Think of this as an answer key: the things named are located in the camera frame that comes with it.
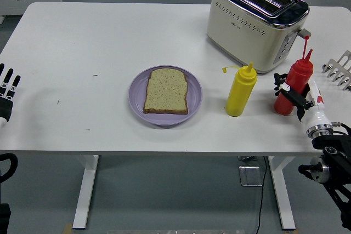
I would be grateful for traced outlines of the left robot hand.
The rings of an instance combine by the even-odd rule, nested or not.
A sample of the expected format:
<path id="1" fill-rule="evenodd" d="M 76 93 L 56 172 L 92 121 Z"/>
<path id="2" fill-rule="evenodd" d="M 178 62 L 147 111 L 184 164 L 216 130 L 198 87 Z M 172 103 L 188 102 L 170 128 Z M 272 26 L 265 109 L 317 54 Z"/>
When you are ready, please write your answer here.
<path id="1" fill-rule="evenodd" d="M 10 120 L 13 109 L 13 97 L 15 90 L 21 80 L 21 76 L 14 77 L 10 83 L 14 70 L 10 68 L 1 79 L 1 128 L 3 128 Z"/>

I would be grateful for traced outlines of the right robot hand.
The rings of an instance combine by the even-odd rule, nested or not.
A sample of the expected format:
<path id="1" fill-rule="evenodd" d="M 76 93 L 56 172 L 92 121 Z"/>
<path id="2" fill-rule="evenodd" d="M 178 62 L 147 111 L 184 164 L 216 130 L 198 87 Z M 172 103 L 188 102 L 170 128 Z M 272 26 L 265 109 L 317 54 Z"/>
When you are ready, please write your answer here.
<path id="1" fill-rule="evenodd" d="M 325 115 L 325 105 L 320 90 L 311 78 L 302 94 L 286 83 L 287 74 L 274 74 L 276 95 L 284 96 L 297 108 L 297 117 L 305 125 L 310 138 L 333 133 L 332 122 Z"/>

